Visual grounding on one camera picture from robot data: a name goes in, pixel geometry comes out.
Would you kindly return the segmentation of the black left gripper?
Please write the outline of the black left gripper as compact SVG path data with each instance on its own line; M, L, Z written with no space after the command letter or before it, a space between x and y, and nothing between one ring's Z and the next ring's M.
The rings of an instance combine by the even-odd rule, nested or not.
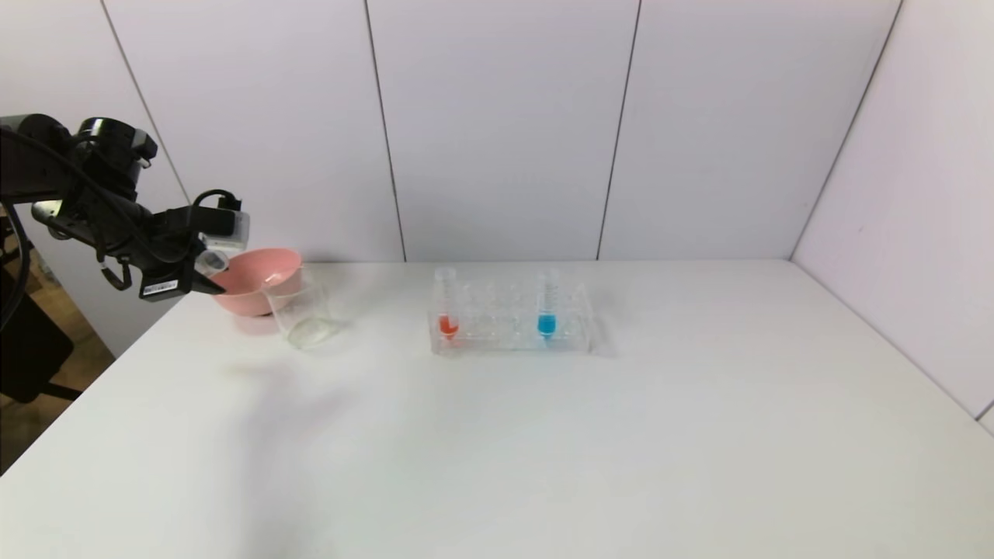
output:
M138 296L142 300L170 300L185 296L191 289L197 293L219 296L226 290L209 276L195 270L195 242L185 247L183 258L177 262L164 262L157 257L140 259L142 279Z

